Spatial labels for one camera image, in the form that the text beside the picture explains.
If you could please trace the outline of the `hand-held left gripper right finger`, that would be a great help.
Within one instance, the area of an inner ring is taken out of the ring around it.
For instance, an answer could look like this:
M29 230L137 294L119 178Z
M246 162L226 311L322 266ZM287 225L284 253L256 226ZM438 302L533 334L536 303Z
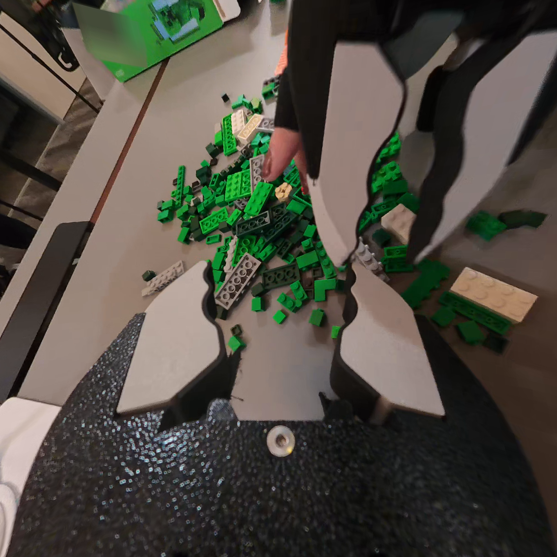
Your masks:
M413 310L388 284L353 263L330 386L357 418L379 425L401 409L442 418L442 399Z

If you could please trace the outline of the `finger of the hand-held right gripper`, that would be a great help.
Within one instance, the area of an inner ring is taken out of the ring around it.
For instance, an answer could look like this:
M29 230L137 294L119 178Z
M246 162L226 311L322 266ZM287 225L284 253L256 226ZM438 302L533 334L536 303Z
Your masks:
M416 128L433 158L420 189L408 259L420 262L489 194L552 110L556 32L470 41L428 76Z
M379 44L336 44L320 168L309 179L317 232L335 266L356 247L369 176L398 126L406 96L400 69Z

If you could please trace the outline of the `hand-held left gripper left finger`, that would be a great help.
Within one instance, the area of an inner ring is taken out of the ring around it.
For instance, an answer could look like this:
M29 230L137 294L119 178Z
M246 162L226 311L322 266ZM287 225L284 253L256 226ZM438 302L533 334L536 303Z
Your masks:
M119 417L163 412L160 429L237 418L239 356L216 323L211 265L200 261L157 294L143 324L116 407Z

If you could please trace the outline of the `pile of green toy bricks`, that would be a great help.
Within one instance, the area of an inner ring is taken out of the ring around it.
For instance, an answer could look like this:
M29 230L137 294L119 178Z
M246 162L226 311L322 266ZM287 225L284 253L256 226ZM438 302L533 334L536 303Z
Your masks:
M222 289L222 285L239 265L239 261L245 254L250 254L252 258L260 262L267 262L276 254L286 261L292 263L297 276L298 270L304 271L319 264L323 268L324 276L327 280L336 276L335 269L330 265L330 261L325 256L322 243L315 244L317 252L309 255L315 256L314 260L308 260L308 264L297 267L306 255L301 254L297 260L293 254L288 253L289 247L304 236L302 245L304 248L309 246L311 251L311 241L308 238L310 232L317 230L316 226L310 225L309 221L306 228L302 227L298 232L298 240L294 236L290 240L283 238L286 230L298 217L311 213L311 202L308 196L303 196L299 186L298 170L294 162L286 170L286 182L282 185L294 187L293 197L289 198L290 193L286 193L286 201L277 201L269 211L264 211L270 199L279 199L280 187L274 188L274 183L262 182L259 175L256 176L256 163L261 162L260 155L264 158L266 148L270 141L272 118L265 118L261 99L254 97L248 100L245 95L240 95L231 104L232 112L227 114L220 124L220 128L214 136L214 144L207 145L207 151L211 156L217 155L221 151L224 155L233 154L240 151L240 141L247 139L247 144L242 148L242 155L236 162L220 173L212 172L211 165L203 161L198 172L197 182L192 183L191 187L185 185L185 166L178 168L177 179L174 180L175 190L171 194L171 199L160 202L157 205L159 222L169 222L176 216L182 221L182 227L178 241L189 243L190 236L194 241L207 239L207 244L218 243L221 240L222 231L232 228L237 236L238 244L231 247L232 240L228 237L226 246L217 249L212 264L213 281L215 293ZM380 151L377 158L378 168L372 176L372 193L381 191L383 200L375 205L371 205L360 220L358 231L365 231L371 224L379 222L383 218L383 228L378 228L372 235L373 240L384 249L384 255L380 262L384 266L384 271L388 273L406 273L414 270L414 265L406 261L407 246L384 246L391 241L393 232L386 230L386 216L388 211L395 208L405 208L411 217L417 213L419 200L407 191L407 183L402 179L402 174L397 161L394 159L400 151L401 141L399 132L396 131ZM431 261L424 260L417 265L421 272L429 274L429 278L420 278L418 283L423 282L414 288L413 285L408 292L402 296L415 309L421 302L429 296L430 290L439 287L439 281L449 276L449 268L437 265ZM504 334L509 328L506 320L510 317L497 319L491 317L472 316L471 306L469 309L458 310L462 315L468 316L473 321L483 324L484 327L491 329L487 338L480 334L477 325L468 323L458 325L461 332L469 344L472 342L472 333L478 333L478 342L482 340L485 346L497 351L499 341L494 340L494 333Z

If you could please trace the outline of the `another person's forearm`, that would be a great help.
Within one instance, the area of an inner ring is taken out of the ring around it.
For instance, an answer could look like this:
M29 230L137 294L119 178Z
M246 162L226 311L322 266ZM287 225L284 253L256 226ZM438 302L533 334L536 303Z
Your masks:
M293 1L288 65L280 79L275 128L298 131L308 174L319 176L332 62L339 38L374 38L379 1Z

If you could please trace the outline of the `grey desk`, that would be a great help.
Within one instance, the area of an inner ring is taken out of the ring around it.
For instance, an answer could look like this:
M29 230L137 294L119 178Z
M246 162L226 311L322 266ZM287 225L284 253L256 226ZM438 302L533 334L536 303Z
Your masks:
M1 301L1 330L21 298L59 222L95 223L79 263L32 360L18 396L62 406L126 325L147 308L140 275L209 257L204 243L177 241L177 222L158 224L177 166L191 177L205 158L220 94L254 96L283 45L287 11L247 4L235 23L172 57L167 66L115 85ZM529 458L547 507L556 500L556 113L486 198L499 213L529 208L548 214L537 230L519 228L491 242L461 233L443 246L451 285L469 266L539 296L513 329L503 355L443 337L481 380Z

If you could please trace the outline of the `long grey holed plate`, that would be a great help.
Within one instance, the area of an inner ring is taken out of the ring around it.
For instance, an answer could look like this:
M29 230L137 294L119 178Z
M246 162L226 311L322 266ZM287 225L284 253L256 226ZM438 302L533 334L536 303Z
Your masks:
M142 289L141 296L148 297L156 294L157 292L165 289L168 285L178 279L185 273L185 263L183 260L179 260L172 264L171 267L167 268L165 271L155 275L148 282L146 287Z

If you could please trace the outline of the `grey holed plate brick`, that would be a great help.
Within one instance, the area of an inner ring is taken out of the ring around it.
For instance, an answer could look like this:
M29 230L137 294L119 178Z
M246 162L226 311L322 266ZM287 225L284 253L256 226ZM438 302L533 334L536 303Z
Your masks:
M233 271L226 278L214 299L217 306L229 310L245 293L257 275L261 261L249 253L245 253Z

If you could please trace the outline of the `small white brick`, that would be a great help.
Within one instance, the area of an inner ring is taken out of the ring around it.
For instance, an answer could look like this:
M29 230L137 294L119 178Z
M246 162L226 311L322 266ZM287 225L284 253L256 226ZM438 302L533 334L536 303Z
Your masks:
M381 218L381 226L391 233L402 245L407 245L416 214L399 203Z

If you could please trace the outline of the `orange striped object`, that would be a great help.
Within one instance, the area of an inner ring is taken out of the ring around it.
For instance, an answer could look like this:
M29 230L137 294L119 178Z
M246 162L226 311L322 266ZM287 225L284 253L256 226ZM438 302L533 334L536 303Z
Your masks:
M289 30L287 29L285 32L284 47L275 68L275 76L281 76L288 65L288 39Z

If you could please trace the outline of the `large white brick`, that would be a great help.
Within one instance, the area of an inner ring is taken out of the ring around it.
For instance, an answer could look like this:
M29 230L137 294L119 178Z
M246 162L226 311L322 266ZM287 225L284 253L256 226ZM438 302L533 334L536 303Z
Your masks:
M530 292L469 267L461 271L450 292L508 319L512 324L521 323L538 299Z

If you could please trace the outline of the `green cardboard box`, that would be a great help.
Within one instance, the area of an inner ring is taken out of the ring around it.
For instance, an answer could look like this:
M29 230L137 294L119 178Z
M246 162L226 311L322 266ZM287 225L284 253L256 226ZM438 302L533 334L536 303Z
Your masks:
M102 60L125 82L188 46L220 30L240 15L239 1L106 1L104 10L134 22L126 54L139 52L139 65Z

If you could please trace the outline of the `black office chair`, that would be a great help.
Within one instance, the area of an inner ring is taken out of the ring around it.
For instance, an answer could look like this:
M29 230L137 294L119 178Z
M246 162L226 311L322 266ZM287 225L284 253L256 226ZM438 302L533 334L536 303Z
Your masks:
M21 25L68 72L80 67L79 61L61 31L59 21L48 8L38 9L38 1L1 1L1 11Z

